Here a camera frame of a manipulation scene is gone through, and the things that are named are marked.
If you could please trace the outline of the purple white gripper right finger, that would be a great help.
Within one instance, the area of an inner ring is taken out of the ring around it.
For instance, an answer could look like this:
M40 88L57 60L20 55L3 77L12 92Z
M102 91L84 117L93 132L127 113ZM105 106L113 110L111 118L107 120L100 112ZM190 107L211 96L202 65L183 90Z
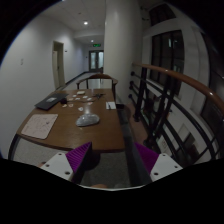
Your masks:
M156 153L139 143L135 144L137 170L143 182L155 182L182 167L166 153Z

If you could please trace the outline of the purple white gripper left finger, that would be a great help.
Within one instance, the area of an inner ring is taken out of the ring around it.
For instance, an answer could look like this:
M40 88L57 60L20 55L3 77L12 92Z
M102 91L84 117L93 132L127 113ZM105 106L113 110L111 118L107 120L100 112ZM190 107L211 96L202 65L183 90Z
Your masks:
M91 157L92 143L85 143L67 153L59 152L48 160L41 168L65 180L72 181Z

